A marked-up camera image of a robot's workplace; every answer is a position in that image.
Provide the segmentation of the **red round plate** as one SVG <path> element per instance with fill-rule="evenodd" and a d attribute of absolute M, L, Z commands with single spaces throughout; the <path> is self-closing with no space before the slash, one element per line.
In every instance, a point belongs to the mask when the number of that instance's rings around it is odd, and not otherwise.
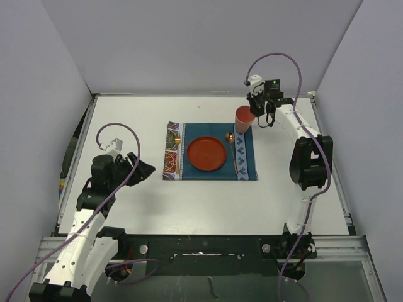
<path fill-rule="evenodd" d="M 193 167 L 201 171 L 214 171 L 224 164 L 227 152 L 219 139 L 203 136 L 190 142 L 186 156 Z"/>

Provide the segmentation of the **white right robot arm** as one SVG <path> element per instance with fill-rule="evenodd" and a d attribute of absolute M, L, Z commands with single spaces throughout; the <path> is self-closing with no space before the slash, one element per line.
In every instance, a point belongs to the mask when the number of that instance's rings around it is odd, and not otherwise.
<path fill-rule="evenodd" d="M 258 118 L 265 115 L 268 127 L 280 125 L 294 144 L 289 173 L 301 190 L 301 198 L 292 209 L 286 228 L 291 234 L 306 235 L 311 231 L 317 197 L 329 189 L 333 139 L 307 123 L 297 111 L 295 100 L 283 96 L 279 80 L 265 81 L 259 75 L 249 75 L 244 83 L 249 88 L 246 99 L 251 113 Z"/>

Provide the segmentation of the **copper spoon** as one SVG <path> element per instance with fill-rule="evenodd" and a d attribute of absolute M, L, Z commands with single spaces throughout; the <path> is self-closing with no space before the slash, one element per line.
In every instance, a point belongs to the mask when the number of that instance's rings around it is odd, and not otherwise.
<path fill-rule="evenodd" d="M 238 168 L 237 168 L 237 162 L 236 162 L 236 152 L 235 152 L 235 149 L 234 149 L 234 142 L 235 142 L 234 134 L 232 132 L 227 132 L 225 134 L 225 140 L 230 146 L 231 153 L 232 153 L 232 159 L 233 159 L 233 163 L 234 163 L 235 173 L 238 174 Z"/>

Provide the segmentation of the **pink plastic cup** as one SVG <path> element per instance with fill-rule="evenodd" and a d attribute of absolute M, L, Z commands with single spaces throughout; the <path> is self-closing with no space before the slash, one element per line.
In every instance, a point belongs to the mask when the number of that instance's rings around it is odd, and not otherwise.
<path fill-rule="evenodd" d="M 235 131 L 240 134 L 247 132 L 255 118 L 249 106 L 238 107 L 235 111 Z"/>

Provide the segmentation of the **blue patterned placemat cloth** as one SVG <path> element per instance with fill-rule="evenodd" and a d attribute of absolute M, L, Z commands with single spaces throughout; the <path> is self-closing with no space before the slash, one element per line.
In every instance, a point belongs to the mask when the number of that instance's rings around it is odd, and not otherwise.
<path fill-rule="evenodd" d="M 232 132 L 235 136 L 234 149 L 238 174 L 235 173 L 232 153 L 225 140 L 225 134 Z M 180 173 L 176 174 L 176 144 L 175 138 L 181 138 Z M 219 139 L 227 152 L 224 164 L 214 171 L 201 171 L 193 167 L 186 156 L 186 149 L 191 141 L 198 137 L 211 136 Z M 178 180 L 208 180 L 208 181 L 256 181 L 258 173 L 254 157 L 253 131 L 251 128 L 243 134 L 235 131 L 233 123 L 178 123 L 170 121 L 166 130 L 166 145 L 162 179 L 165 181 Z"/>

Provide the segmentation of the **copper fork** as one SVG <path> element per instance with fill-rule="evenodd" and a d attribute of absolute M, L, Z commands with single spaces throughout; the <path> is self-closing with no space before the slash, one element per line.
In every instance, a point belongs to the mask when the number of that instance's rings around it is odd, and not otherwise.
<path fill-rule="evenodd" d="M 176 144 L 176 174 L 179 175 L 180 173 L 180 157 L 181 157 L 181 138 L 177 136 L 175 138 L 175 144 Z"/>

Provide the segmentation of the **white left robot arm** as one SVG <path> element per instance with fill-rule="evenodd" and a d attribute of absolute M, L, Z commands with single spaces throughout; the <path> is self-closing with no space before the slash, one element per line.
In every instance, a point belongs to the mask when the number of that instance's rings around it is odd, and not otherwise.
<path fill-rule="evenodd" d="M 59 256 L 42 281 L 32 284 L 30 301 L 91 301 L 91 293 L 112 258 L 128 251 L 122 228 L 104 225 L 116 193 L 146 180 L 155 167 L 132 152 L 121 154 L 123 142 L 100 146 L 103 154 L 91 164 L 91 176 L 80 193 L 70 232 Z"/>

